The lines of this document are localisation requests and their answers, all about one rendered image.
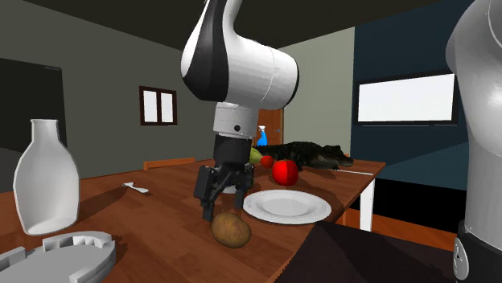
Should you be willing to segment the dark green crocodile figure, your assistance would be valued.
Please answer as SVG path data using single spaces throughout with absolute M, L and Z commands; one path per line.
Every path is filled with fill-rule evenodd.
M 346 156 L 340 145 L 320 146 L 311 141 L 292 141 L 281 145 L 254 146 L 254 149 L 278 161 L 293 161 L 299 172 L 304 166 L 338 170 L 339 166 L 350 167 L 354 164 L 354 159 Z

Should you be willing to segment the dark-framed two-pane window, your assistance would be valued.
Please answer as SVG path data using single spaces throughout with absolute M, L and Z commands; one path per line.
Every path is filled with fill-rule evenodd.
M 177 126 L 177 92 L 139 86 L 140 124 Z

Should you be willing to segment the red apple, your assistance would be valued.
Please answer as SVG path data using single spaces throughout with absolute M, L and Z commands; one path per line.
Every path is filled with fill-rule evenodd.
M 293 186 L 298 181 L 298 167 L 291 160 L 280 160 L 272 168 L 274 181 L 281 186 Z

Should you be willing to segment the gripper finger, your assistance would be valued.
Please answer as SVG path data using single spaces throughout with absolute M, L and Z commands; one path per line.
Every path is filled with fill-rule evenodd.
M 236 184 L 236 196 L 234 201 L 234 207 L 236 209 L 241 209 L 243 207 L 243 202 L 245 195 L 248 190 L 253 186 L 254 177 L 254 165 L 245 164 L 244 170 L 241 171 L 237 178 Z
M 212 221 L 215 201 L 231 181 L 232 171 L 226 170 L 224 166 L 200 167 L 193 195 L 200 200 L 203 219 Z

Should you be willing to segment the brown potato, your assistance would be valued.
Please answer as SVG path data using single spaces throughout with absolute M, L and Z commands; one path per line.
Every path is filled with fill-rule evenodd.
M 223 212 L 211 224 L 215 240 L 228 248 L 242 248 L 251 238 L 251 229 L 238 215 Z

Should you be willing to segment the small white spoon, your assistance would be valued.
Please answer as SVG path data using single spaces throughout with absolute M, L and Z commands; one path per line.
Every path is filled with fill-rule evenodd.
M 148 192 L 149 192 L 149 190 L 148 190 L 148 189 L 146 189 L 146 188 L 136 187 L 136 186 L 134 185 L 134 182 L 123 183 L 121 186 L 122 186 L 122 187 L 128 187 L 128 188 L 130 188 L 130 189 L 136 190 L 136 191 L 138 191 L 138 192 L 140 192 L 140 193 L 142 193 L 142 194 L 145 194 L 145 193 L 148 193 Z

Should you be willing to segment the large black wall panel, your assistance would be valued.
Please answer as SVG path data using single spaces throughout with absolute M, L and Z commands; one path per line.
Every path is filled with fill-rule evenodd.
M 60 68 L 0 58 L 0 148 L 22 153 L 31 142 L 31 120 L 57 120 L 67 143 Z

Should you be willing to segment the dark robot stand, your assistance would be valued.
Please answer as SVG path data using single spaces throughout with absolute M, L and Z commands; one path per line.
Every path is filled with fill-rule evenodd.
M 453 253 L 318 222 L 274 283 L 456 283 Z

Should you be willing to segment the orange wooden door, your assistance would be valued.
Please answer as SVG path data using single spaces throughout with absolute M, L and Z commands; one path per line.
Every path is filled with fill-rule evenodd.
M 261 109 L 258 115 L 257 125 L 265 126 L 265 135 L 268 145 L 279 145 L 283 143 L 284 111 L 282 109 L 265 110 Z

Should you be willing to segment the white toothed round object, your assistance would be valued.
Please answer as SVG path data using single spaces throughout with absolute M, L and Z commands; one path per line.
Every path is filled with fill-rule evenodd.
M 0 283 L 101 283 L 115 263 L 110 234 L 66 233 L 29 251 L 17 247 L 0 254 Z

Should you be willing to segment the wooden dining table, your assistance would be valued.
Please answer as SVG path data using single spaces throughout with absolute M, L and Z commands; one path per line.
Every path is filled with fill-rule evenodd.
M 0 254 L 19 246 L 35 248 L 43 238 L 60 233 L 103 231 L 113 235 L 117 247 L 117 263 L 104 283 L 274 283 L 315 225 L 264 222 L 233 210 L 234 195 L 221 194 L 215 215 L 238 214 L 251 227 L 252 237 L 243 248 L 218 244 L 210 223 L 201 217 L 200 201 L 193 197 L 200 166 L 213 163 L 204 160 L 82 179 L 77 222 L 46 236 L 26 235 L 13 193 L 0 193 Z M 370 207 L 363 200 L 372 200 L 375 177 L 384 166 L 384 162 L 356 160 L 352 167 L 340 167 L 373 176 L 304 167 L 294 186 L 282 187 L 274 182 L 272 170 L 258 164 L 249 193 L 291 189 L 317 195 L 331 205 L 325 220 L 334 223 L 362 193 L 370 195 L 360 204 Z M 150 192 L 121 187 L 126 182 Z

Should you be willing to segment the white plate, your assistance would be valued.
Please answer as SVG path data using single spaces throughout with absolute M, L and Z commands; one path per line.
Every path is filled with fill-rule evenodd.
M 324 199 L 302 191 L 267 190 L 245 197 L 243 209 L 249 215 L 274 224 L 313 224 L 331 214 Z

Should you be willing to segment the wide black-framed window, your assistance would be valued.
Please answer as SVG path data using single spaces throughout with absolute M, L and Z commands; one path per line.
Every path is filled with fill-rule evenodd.
M 455 125 L 459 87 L 447 70 L 354 83 L 353 121 L 362 126 Z

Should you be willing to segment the white bottle vase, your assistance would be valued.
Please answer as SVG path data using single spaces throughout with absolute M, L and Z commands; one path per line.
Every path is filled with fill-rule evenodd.
M 13 189 L 26 234 L 58 232 L 77 221 L 80 177 L 73 157 L 60 140 L 57 120 L 31 120 L 31 143 L 14 171 Z

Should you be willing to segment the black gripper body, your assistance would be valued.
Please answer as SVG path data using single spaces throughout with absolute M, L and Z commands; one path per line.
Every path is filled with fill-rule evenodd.
M 243 170 L 249 162 L 251 139 L 216 135 L 213 150 L 215 166 L 230 166 L 235 170 Z

